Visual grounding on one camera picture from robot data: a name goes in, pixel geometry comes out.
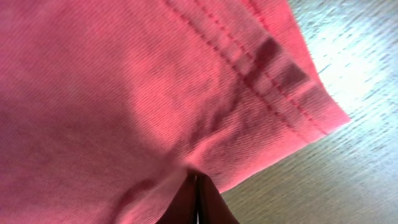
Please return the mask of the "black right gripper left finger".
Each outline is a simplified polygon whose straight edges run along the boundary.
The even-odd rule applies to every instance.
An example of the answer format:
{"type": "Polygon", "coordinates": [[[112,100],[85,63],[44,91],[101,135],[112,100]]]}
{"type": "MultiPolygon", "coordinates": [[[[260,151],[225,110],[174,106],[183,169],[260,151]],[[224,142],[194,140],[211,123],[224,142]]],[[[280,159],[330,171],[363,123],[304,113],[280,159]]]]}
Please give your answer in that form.
{"type": "Polygon", "coordinates": [[[197,216],[197,175],[189,174],[156,224],[195,224],[197,216]]]}

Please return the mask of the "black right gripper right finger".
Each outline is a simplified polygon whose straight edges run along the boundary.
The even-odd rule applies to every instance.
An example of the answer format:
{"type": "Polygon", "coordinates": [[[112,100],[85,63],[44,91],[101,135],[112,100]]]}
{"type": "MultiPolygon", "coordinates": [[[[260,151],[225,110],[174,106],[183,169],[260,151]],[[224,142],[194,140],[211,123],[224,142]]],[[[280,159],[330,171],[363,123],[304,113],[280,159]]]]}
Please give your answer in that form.
{"type": "Polygon", "coordinates": [[[197,211],[200,224],[239,224],[213,181],[205,174],[197,179],[197,211]]]}

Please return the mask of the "red soccer t-shirt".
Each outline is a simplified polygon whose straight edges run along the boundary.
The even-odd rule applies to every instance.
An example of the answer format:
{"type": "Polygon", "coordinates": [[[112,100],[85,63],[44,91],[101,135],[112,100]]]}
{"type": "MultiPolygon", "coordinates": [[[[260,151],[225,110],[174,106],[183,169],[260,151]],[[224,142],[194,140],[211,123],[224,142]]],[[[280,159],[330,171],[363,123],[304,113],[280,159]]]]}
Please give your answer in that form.
{"type": "Polygon", "coordinates": [[[287,1],[1,1],[2,223],[155,223],[348,120],[287,1]]]}

